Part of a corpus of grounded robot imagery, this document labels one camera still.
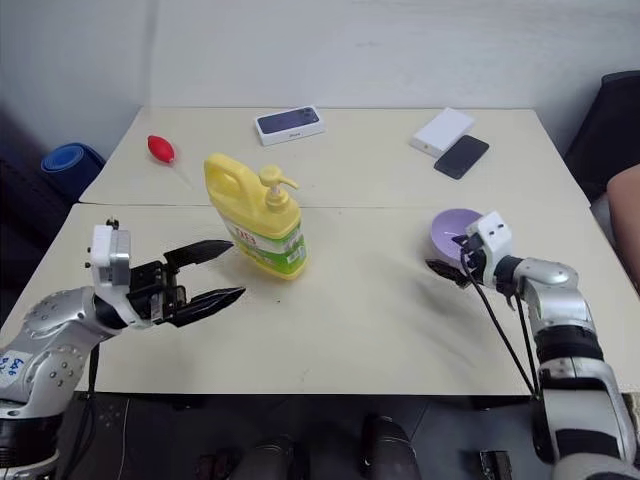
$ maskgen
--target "green label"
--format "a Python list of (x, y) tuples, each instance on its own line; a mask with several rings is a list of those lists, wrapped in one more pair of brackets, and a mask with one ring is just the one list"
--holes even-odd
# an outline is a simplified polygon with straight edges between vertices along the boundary
[(256, 262), (289, 275), (302, 266), (307, 257), (300, 223), (283, 238), (267, 238), (224, 218), (236, 245)]

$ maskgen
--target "black phone screen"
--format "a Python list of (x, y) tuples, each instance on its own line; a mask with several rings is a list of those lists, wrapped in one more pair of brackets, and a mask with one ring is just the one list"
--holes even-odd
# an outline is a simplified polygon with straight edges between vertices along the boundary
[(438, 159), (433, 168), (459, 180), (488, 149), (488, 143), (464, 135)]

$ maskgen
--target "robotic arm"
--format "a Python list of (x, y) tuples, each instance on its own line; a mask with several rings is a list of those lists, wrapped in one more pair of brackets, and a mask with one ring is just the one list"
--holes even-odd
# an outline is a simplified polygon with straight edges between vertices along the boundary
[(130, 269), (129, 232), (118, 222), (95, 227), (90, 249), (94, 287), (49, 295), (25, 318), (18, 336), (0, 352), (0, 479), (53, 479), (62, 414), (99, 343), (127, 326), (177, 327), (213, 315), (244, 288), (226, 288), (187, 302), (179, 269), (218, 257), (233, 244), (207, 240), (165, 253)]
[[(511, 231), (497, 212), (454, 241), (478, 284), (496, 289), (508, 302), (518, 296), (529, 307), (540, 364), (534, 445), (542, 460), (555, 464), (553, 478), (640, 479), (632, 467), (633, 424), (613, 370), (603, 360), (575, 270), (512, 256)], [(463, 284), (455, 273), (449, 275)]]

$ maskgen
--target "gray wall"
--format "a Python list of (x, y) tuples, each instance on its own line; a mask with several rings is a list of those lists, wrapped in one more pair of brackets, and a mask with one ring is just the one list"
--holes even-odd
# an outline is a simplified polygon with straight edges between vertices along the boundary
[(139, 104), (533, 107), (563, 152), (638, 0), (0, 0), (5, 109), (109, 154)]

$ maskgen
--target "dish soap bottle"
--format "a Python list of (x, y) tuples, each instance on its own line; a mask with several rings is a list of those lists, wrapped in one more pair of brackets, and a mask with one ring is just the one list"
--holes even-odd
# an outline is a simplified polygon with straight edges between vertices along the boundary
[(273, 275), (293, 280), (307, 262), (300, 207), (282, 188), (298, 185), (269, 165), (256, 175), (249, 167), (214, 153), (204, 162), (209, 199), (236, 246)]

